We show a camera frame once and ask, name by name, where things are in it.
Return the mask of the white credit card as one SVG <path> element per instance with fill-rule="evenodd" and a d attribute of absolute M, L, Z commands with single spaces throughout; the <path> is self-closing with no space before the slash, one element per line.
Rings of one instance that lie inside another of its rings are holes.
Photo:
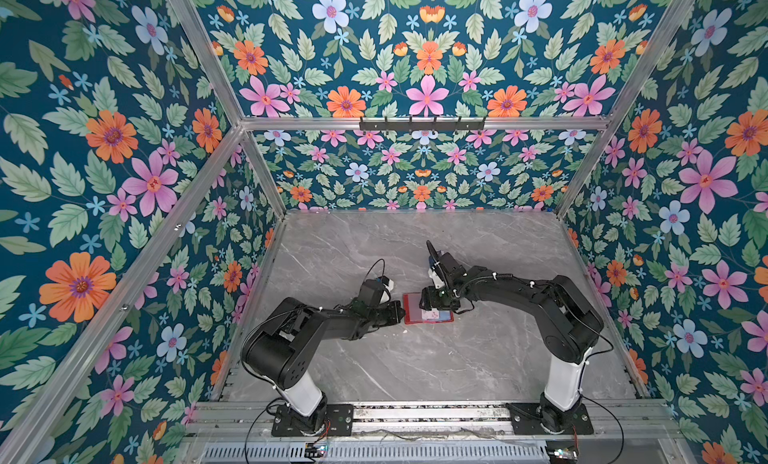
<path fill-rule="evenodd" d="M 441 319 L 441 312 L 437 309 L 421 310 L 421 319 L 423 322 L 439 321 Z"/>

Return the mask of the red card holder wallet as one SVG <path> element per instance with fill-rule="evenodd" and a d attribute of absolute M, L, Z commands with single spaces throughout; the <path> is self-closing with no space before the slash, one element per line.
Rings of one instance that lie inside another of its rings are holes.
<path fill-rule="evenodd" d="M 420 302 L 420 293 L 406 293 L 403 296 L 402 304 L 405 310 L 404 322 L 406 325 L 442 324 L 454 321 L 454 315 L 450 310 L 423 309 Z"/>

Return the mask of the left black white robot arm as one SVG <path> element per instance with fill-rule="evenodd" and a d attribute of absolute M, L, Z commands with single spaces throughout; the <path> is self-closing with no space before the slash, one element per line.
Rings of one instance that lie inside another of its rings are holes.
<path fill-rule="evenodd" d="M 399 324 L 405 310 L 393 291 L 394 281 L 381 275 L 364 280 L 349 303 L 330 309 L 287 297 L 245 338 L 242 367 L 278 392 L 286 402 L 287 421 L 301 433 L 315 435 L 327 423 L 327 396 L 309 373 L 320 344 L 360 340 Z"/>

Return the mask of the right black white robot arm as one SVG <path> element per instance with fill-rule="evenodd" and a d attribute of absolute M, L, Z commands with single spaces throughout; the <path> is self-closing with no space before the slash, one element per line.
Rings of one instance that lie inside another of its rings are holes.
<path fill-rule="evenodd" d="M 428 248 L 432 284 L 421 292 L 423 310 L 455 315 L 478 301 L 501 304 L 532 316 L 550 354 L 548 379 L 536 419 L 549 433 L 560 434 L 575 422 L 582 404 L 588 357 L 602 337 L 604 322 L 587 297 L 567 276 L 524 279 L 484 266 L 467 268 L 451 254 Z"/>

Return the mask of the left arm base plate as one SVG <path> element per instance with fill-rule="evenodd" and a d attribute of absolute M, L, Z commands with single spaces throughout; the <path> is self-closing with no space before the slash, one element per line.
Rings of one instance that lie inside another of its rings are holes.
<path fill-rule="evenodd" d="M 272 437 L 321 437 L 352 435 L 355 407 L 351 404 L 322 404 L 310 416 L 302 416 L 288 405 L 278 407 Z"/>

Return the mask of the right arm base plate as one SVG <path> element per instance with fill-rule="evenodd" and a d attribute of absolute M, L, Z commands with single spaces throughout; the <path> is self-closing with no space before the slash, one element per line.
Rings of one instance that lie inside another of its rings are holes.
<path fill-rule="evenodd" d="M 506 403 L 515 435 L 593 435 L 595 430 L 587 407 L 578 402 L 569 411 L 540 403 Z"/>

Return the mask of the black hook rail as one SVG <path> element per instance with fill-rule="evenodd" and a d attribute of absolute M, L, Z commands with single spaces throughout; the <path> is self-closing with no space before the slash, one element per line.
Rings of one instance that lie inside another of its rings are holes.
<path fill-rule="evenodd" d="M 465 118 L 465 117 L 378 117 L 378 118 L 360 118 L 358 121 L 360 130 L 371 131 L 474 131 L 482 130 L 486 126 L 485 118 Z"/>

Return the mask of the aluminium front rail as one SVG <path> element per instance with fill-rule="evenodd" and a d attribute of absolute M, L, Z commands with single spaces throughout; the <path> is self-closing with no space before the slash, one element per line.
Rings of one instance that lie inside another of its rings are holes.
<path fill-rule="evenodd" d="M 186 436 L 239 437 L 443 437 L 565 439 L 663 439 L 683 433 L 660 400 L 584 402 L 562 431 L 547 431 L 535 403 L 505 401 L 381 401 L 330 404 L 317 431 L 302 430 L 282 405 L 263 413 L 263 402 L 215 402 L 198 406 Z"/>

